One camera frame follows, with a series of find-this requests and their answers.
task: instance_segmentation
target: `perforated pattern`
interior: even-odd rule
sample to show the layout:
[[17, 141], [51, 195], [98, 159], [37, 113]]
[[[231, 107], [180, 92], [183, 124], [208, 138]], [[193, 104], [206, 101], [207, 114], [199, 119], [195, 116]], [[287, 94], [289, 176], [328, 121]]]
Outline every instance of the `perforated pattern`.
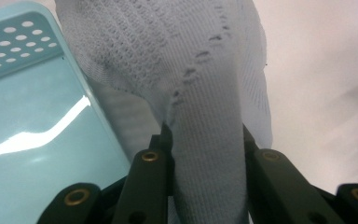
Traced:
[[[60, 20], [72, 24], [63, 26], [63, 33], [75, 56], [85, 55], [86, 59], [77, 60], [86, 74], [103, 71], [105, 74], [94, 77], [99, 81], [113, 74], [120, 79], [115, 81], [116, 88], [133, 92], [132, 86], [127, 87], [121, 81], [129, 80], [137, 88], [150, 88], [167, 73], [169, 69], [163, 65], [160, 49], [167, 44], [168, 37], [178, 35], [169, 3], [136, 0], [74, 3], [72, 7], [79, 13], [60, 14]], [[98, 13], [88, 13], [90, 8]], [[79, 50], [86, 45], [89, 48]]]
[[0, 22], [0, 75], [62, 52], [46, 19], [37, 13]]

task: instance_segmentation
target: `plastic basket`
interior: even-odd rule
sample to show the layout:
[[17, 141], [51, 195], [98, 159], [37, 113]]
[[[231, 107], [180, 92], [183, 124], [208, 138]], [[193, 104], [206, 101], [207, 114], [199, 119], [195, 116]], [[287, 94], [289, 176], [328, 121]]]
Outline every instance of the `plastic basket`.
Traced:
[[61, 189], [129, 166], [50, 12], [0, 8], [0, 223], [35, 223]]

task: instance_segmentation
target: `white knit fabric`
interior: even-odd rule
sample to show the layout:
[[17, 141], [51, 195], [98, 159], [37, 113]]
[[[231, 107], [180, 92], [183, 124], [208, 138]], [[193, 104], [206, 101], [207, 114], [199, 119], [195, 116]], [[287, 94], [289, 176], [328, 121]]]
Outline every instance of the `white knit fabric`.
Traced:
[[272, 141], [265, 37], [253, 2], [56, 2], [84, 72], [143, 97], [171, 128], [181, 222], [247, 222], [241, 121], [261, 147]]

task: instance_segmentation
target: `white cloth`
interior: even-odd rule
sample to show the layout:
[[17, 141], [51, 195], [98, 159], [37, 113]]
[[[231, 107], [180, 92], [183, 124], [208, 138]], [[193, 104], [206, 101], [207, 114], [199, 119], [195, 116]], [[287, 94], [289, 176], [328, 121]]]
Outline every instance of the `white cloth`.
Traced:
[[171, 128], [180, 220], [247, 221], [241, 121], [261, 147], [272, 141], [263, 73], [266, 41], [253, 2], [56, 4], [83, 71], [143, 97], [158, 123]]

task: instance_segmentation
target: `teal plastic surface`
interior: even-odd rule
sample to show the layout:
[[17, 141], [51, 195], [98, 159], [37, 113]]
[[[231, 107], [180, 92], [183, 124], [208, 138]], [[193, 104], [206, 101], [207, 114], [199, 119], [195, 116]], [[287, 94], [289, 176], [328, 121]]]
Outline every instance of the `teal plastic surface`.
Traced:
[[129, 168], [50, 12], [0, 8], [0, 223], [35, 223], [61, 189]]

